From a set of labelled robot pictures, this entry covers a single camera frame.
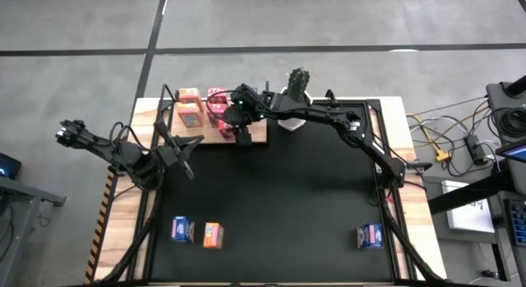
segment cardboard box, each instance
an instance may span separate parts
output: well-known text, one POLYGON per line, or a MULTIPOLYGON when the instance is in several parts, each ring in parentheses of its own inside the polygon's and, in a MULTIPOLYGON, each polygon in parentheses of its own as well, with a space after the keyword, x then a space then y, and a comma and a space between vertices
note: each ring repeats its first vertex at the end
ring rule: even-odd
POLYGON ((357 228, 358 232, 358 248, 378 248, 384 247, 384 239, 382 238, 381 225, 362 225, 357 228))
MULTIPOLYGON (((223 117, 224 110, 227 109, 228 105, 226 104, 208 104, 210 106, 210 110, 212 110, 212 113, 215 113, 215 115, 219 116, 220 118, 223 117)), ((219 120, 217 119, 212 113, 207 112, 208 119, 210 120, 210 124, 212 127, 219 127, 219 120)))
POLYGON ((199 110, 203 112, 203 104, 201 103, 201 93, 197 88, 179 89, 179 101, 182 103, 195 103, 199 106, 199 110))
POLYGON ((221 249, 223 247, 223 226, 219 223, 207 222, 205 225, 204 248, 221 249))
POLYGON ((172 222, 172 240, 193 243, 195 224, 185 216, 175 216, 172 222))
POLYGON ((195 103, 177 103, 178 115, 187 127, 203 127, 203 113, 195 103))
POLYGON ((230 126, 222 120, 219 120, 219 132, 226 140, 232 140, 235 138, 232 126, 230 126))
POLYGON ((208 102, 209 103, 214 103, 214 104, 227 104, 227 100, 228 100, 227 93, 221 93, 221 92, 224 92, 226 90, 227 89, 225 89, 223 87, 209 88, 208 89, 208 97, 209 97, 208 102), (210 96, 212 96, 215 93, 221 93, 221 94, 217 94, 214 97, 210 98, 210 96))

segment blue box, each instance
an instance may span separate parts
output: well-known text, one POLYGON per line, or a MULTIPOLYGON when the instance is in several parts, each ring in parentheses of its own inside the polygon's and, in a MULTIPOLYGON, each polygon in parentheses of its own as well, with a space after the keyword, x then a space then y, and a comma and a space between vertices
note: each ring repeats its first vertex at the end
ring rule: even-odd
POLYGON ((358 248, 382 249, 384 247, 384 239, 382 237, 381 225, 362 225, 357 228, 357 232, 358 248))
POLYGON ((176 242, 194 243, 194 223, 185 216, 173 217, 172 240, 176 242))

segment concrete floor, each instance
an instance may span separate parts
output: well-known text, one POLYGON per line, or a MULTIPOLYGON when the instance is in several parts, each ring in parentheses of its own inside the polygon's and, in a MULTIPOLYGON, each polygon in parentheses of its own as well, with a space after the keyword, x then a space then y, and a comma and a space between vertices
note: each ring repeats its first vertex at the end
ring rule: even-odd
MULTIPOLYGON (((0 51, 146 48, 159 0, 0 0, 0 51)), ((526 43, 526 13, 517 0, 168 0, 158 48, 271 45, 526 43)), ((105 135, 126 122, 143 56, 0 58, 0 151, 24 164, 21 181, 67 195, 63 208, 43 206, 50 226, 35 232, 18 272, 19 286, 81 283, 106 164, 55 143, 59 121, 82 118, 105 135)), ((526 72, 526 50, 414 53, 262 53, 155 56, 145 89, 160 86, 273 90, 304 66, 309 91, 322 95, 400 95, 408 112, 484 95, 490 82, 526 72)), ((437 114, 462 118, 472 102, 437 114)), ((445 124, 435 125, 443 130, 445 124)), ((485 127, 478 135, 494 139, 485 127)), ((431 149, 419 149, 423 160, 431 149)), ((467 159, 460 156, 467 164, 467 159)), ((434 167, 432 175, 443 175, 434 167)), ((473 174, 480 178, 484 173, 473 174)), ((495 269, 491 249, 440 240, 447 275, 468 283, 495 269)), ((513 256, 510 268, 514 272, 513 256)), ((481 285, 519 286, 480 280, 481 285)))

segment wooden platform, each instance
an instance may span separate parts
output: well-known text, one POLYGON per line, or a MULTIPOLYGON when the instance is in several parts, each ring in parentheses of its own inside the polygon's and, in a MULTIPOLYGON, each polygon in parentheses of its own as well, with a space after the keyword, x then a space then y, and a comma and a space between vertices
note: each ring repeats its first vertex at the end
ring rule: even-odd
MULTIPOLYGON (((367 99, 378 99, 381 101, 385 129, 391 148, 406 160, 415 160, 416 154, 413 149, 411 134, 405 118, 404 105, 400 97, 339 98, 339 100, 367 99)), ((159 99, 156 98, 143 98, 138 99, 136 103, 131 126, 136 131, 141 143, 145 146, 149 146, 151 143, 151 135, 153 133, 152 126, 155 120, 158 102, 159 99)), ((374 113, 374 111, 371 111, 371 117, 373 118, 375 133, 380 135, 377 127, 377 119, 375 119, 376 113, 374 113)), ((175 125, 173 125, 172 134, 177 133, 179 136, 197 135, 195 133, 184 132, 180 127, 177 127, 178 124, 176 123, 176 120, 174 120, 173 123, 175 125)), ((255 139, 255 133, 258 133, 257 130, 258 129, 252 130, 252 139, 255 139)), ((261 127, 259 130, 260 132, 265 130, 266 137, 266 127, 261 127)), ((93 279, 102 279, 113 269, 130 245, 136 227, 141 192, 137 188, 134 188, 131 191, 122 194, 118 199, 112 201, 114 193, 118 193, 130 187, 132 184, 127 177, 121 177, 117 181, 115 176, 110 176, 112 180, 107 182, 107 189, 104 191, 103 205, 101 206, 101 211, 97 220, 98 226, 95 230, 94 244, 91 248, 88 263, 89 267, 86 271, 85 282, 89 282, 93 279)), ((407 176, 406 179, 422 184, 422 180, 417 176, 407 176)), ((404 217, 411 243, 432 270, 437 275, 445 278, 445 269, 438 242, 436 240, 431 214, 427 205, 426 193, 420 187, 408 184, 401 188, 399 193, 403 204, 404 217)), ((151 192, 148 197, 149 207, 147 212, 150 212, 154 194, 154 192, 151 192)), ((144 266, 146 242, 147 241, 141 246, 138 255, 135 271, 136 279, 141 278, 144 266)), ((408 272, 407 266, 405 266, 404 250, 401 248, 398 241, 396 241, 396 251, 399 258, 402 277, 407 277, 408 272)))

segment green plant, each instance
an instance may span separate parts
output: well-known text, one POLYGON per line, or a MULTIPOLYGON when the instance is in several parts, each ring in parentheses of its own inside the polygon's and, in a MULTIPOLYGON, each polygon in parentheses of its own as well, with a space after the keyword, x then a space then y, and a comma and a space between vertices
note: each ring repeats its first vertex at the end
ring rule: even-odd
POLYGON ((307 102, 305 90, 310 78, 311 75, 307 70, 294 69, 288 77, 288 86, 285 94, 296 102, 307 102))

